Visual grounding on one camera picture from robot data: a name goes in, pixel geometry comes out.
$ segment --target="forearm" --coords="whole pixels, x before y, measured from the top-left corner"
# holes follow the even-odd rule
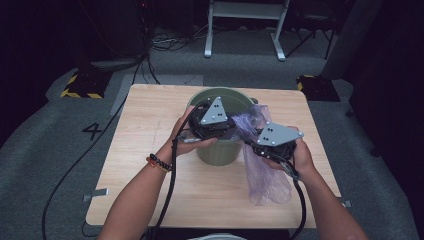
[[[302,181],[312,204],[320,239],[368,239],[318,172]]]
[[[171,149],[165,144],[156,154],[171,164]],[[153,216],[166,173],[149,164],[125,186],[112,205],[98,239],[140,239]]]

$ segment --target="person's right arm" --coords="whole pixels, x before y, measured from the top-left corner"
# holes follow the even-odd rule
[[[296,144],[295,168],[308,192],[320,239],[368,239],[361,226],[336,198],[315,168],[306,143],[297,139]],[[283,170],[278,163],[269,159],[264,161],[274,169]]]

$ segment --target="person's left arm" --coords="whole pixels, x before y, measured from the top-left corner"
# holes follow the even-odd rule
[[[172,163],[172,140],[192,109],[189,107],[178,119],[171,136],[156,153],[156,157],[168,165]],[[179,143],[177,156],[215,141]],[[98,239],[140,239],[153,216],[165,175],[162,169],[146,164],[116,198]]]

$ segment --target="white metal stand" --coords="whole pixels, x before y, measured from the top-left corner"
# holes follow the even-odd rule
[[[210,0],[208,16],[208,36],[206,38],[205,57],[212,56],[212,23],[213,17],[235,17],[235,18],[256,18],[278,20],[277,31],[271,33],[271,39],[274,44],[277,57],[280,61],[286,59],[278,38],[281,33],[287,8],[290,0],[284,0],[283,4],[260,4],[260,3],[239,3],[239,2],[220,2]]]

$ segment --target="table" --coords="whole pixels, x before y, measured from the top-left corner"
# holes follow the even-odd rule
[[[108,211],[124,186],[146,164],[145,157],[156,152],[169,137],[189,99],[204,87],[136,84],[130,89],[115,135],[110,145],[96,189],[109,195],[92,199],[86,220],[103,225]],[[305,133],[318,171],[331,190],[340,196],[314,120],[300,91],[237,88],[259,103],[268,105],[273,122],[298,126]],[[297,228],[301,220],[298,194],[285,204],[253,206],[243,153],[227,166],[214,167],[201,161],[195,151],[177,159],[174,194],[163,227],[190,228]],[[168,191],[167,174],[150,226],[158,220]],[[309,197],[306,228],[316,227]]]
[[[276,32],[271,33],[271,39],[272,43],[274,44],[278,60],[286,60],[283,49],[280,45],[279,37],[284,19],[286,18],[289,3],[290,0],[284,0],[284,2],[281,4],[221,2],[219,0],[210,0],[208,13],[208,36],[206,37],[205,57],[209,58],[212,56],[213,17],[234,17],[278,20]]]

